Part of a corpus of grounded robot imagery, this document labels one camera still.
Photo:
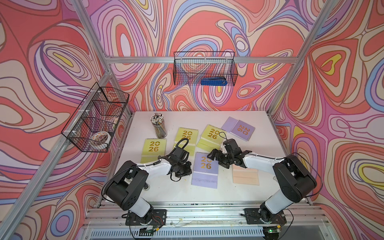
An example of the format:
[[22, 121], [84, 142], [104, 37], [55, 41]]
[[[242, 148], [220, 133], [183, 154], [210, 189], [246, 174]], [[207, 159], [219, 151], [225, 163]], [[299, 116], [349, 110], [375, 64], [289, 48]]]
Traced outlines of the purple 2026 calendar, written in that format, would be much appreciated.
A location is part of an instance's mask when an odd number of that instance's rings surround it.
[[193, 186], [217, 189], [219, 164], [209, 159], [207, 153], [196, 153], [192, 175]]
[[221, 129], [245, 141], [249, 141], [256, 128], [241, 120], [228, 117]]

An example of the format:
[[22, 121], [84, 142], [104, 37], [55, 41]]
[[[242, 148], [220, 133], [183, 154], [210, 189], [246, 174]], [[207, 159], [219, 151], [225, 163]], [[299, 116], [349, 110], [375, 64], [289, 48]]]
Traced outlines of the green 2026 calendar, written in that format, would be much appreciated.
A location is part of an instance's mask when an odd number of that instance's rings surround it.
[[215, 126], [207, 125], [197, 143], [197, 147], [208, 153], [214, 149], [219, 150], [224, 139], [220, 136], [220, 133], [226, 134], [227, 132]]
[[166, 154], [166, 139], [145, 139], [141, 156], [141, 164], [147, 164], [158, 160], [158, 156]]
[[176, 146], [176, 144], [181, 139], [186, 138], [186, 139], [189, 140], [189, 142], [185, 146], [184, 150], [189, 152], [189, 156], [190, 157], [194, 157], [198, 135], [199, 135], [199, 131], [196, 130], [196, 129], [189, 129], [189, 128], [182, 128], [182, 127], [180, 127], [178, 129], [178, 132], [177, 132], [176, 137], [175, 137], [174, 147]]

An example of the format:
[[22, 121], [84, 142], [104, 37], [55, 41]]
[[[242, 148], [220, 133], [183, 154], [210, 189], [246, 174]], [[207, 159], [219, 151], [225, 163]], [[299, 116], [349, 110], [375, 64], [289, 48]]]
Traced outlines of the peach 2026 calendar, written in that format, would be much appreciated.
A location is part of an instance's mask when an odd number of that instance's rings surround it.
[[245, 169], [240, 166], [232, 165], [233, 170], [233, 183], [242, 185], [255, 185], [259, 186], [259, 175], [256, 169]]

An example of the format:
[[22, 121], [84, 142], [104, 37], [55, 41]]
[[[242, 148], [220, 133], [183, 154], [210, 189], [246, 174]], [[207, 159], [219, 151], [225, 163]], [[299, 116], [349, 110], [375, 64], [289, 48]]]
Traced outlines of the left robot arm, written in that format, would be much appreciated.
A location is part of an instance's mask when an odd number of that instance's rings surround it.
[[102, 196], [107, 196], [122, 210], [130, 211], [137, 217], [149, 222], [153, 215], [153, 206], [141, 197], [147, 180], [172, 176], [182, 178], [192, 174], [190, 161], [177, 161], [166, 156], [149, 164], [137, 165], [126, 161], [117, 173], [105, 184]]

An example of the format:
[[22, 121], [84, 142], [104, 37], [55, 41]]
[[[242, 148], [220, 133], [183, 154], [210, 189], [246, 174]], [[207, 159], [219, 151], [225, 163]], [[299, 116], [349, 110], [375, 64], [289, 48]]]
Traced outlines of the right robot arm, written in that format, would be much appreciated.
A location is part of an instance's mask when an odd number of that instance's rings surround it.
[[219, 162], [228, 169], [236, 165], [244, 169], [256, 169], [274, 174], [280, 189], [269, 197], [260, 207], [263, 221], [269, 221], [284, 208], [300, 202], [317, 186], [317, 181], [303, 163], [293, 154], [283, 158], [262, 156], [251, 151], [228, 152], [214, 149], [208, 159]]

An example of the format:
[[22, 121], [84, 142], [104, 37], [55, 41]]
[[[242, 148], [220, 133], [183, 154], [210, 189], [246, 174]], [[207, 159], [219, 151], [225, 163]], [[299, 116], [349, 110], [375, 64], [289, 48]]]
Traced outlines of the clear cup of coloured pencils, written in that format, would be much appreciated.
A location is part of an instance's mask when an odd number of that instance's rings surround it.
[[168, 135], [163, 114], [154, 113], [151, 116], [151, 123], [155, 128], [157, 138], [164, 139]]

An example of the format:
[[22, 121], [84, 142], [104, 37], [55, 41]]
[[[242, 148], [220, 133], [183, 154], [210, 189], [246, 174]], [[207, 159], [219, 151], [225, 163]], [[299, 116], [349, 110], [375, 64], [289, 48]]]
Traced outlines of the blue stapler in basket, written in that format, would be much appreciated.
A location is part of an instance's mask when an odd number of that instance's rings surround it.
[[208, 77], [201, 79], [203, 86], [226, 86], [228, 81], [225, 77]]

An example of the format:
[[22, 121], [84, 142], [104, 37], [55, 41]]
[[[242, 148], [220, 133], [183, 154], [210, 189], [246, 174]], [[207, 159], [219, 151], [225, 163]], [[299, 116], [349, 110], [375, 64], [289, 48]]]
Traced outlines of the tape roll in basket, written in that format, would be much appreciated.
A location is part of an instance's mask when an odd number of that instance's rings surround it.
[[111, 135], [108, 132], [97, 132], [92, 135], [90, 144], [95, 149], [105, 149], [111, 140]]

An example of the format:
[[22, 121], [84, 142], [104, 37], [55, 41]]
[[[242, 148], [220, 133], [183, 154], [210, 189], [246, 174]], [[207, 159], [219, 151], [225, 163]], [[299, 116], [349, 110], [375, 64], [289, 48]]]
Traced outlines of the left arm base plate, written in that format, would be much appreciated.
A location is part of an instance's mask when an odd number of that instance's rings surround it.
[[126, 226], [164, 226], [166, 224], [166, 209], [150, 209], [144, 217], [139, 217], [133, 212], [122, 215]]

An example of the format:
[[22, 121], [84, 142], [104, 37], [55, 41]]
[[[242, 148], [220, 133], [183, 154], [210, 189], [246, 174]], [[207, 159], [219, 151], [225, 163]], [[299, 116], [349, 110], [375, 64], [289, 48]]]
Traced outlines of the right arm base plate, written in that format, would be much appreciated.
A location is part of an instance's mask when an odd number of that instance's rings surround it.
[[246, 218], [248, 225], [280, 225], [287, 223], [283, 210], [277, 214], [270, 213], [267, 209], [247, 208], [240, 216]]

